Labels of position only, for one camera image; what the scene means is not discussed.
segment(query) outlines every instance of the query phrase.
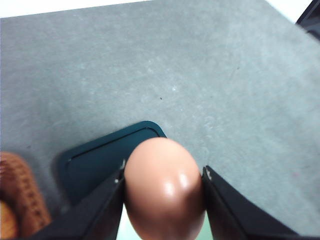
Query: orange knitted item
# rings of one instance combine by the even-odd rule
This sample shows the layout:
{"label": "orange knitted item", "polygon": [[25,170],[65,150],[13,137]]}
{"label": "orange knitted item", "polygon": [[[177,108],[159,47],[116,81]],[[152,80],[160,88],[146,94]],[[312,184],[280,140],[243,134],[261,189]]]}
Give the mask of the orange knitted item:
{"label": "orange knitted item", "polygon": [[14,153],[0,152],[0,193],[18,218],[20,237],[29,237],[51,222],[33,173]]}
{"label": "orange knitted item", "polygon": [[0,239],[18,237],[18,222],[15,213],[5,201],[0,200]]}

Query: dark teal tray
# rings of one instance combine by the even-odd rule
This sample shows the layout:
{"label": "dark teal tray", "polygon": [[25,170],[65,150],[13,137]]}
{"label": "dark teal tray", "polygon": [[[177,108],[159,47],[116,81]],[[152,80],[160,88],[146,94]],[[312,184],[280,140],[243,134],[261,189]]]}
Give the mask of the dark teal tray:
{"label": "dark teal tray", "polygon": [[57,171],[71,204],[118,170],[138,144],[155,137],[166,135],[156,123],[142,121],[64,152]]}

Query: gray carpet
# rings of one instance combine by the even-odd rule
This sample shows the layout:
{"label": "gray carpet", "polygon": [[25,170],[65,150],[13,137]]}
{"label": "gray carpet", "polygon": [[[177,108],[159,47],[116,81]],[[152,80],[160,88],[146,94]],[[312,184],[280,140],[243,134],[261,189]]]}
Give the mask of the gray carpet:
{"label": "gray carpet", "polygon": [[263,0],[157,0],[1,19],[1,150],[54,217],[61,152],[142,120],[320,235],[320,43]]}

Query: brown egg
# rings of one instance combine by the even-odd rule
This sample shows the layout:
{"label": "brown egg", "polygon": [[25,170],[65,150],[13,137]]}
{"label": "brown egg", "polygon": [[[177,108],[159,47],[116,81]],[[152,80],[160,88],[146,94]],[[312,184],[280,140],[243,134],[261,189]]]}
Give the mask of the brown egg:
{"label": "brown egg", "polygon": [[0,200],[0,238],[14,239],[18,237],[18,222],[9,205]]}
{"label": "brown egg", "polygon": [[143,240],[194,240],[204,222],[202,178],[179,143],[155,137],[140,143],[124,169],[125,207]]}

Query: floor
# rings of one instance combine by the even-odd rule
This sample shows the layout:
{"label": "floor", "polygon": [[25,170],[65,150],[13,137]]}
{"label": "floor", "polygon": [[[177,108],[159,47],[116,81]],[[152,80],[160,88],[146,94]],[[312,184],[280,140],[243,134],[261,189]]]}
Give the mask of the floor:
{"label": "floor", "polygon": [[0,24],[1,150],[28,161],[53,217],[68,209],[59,154],[150,120],[200,168],[320,235],[320,43],[267,2],[146,1]]}

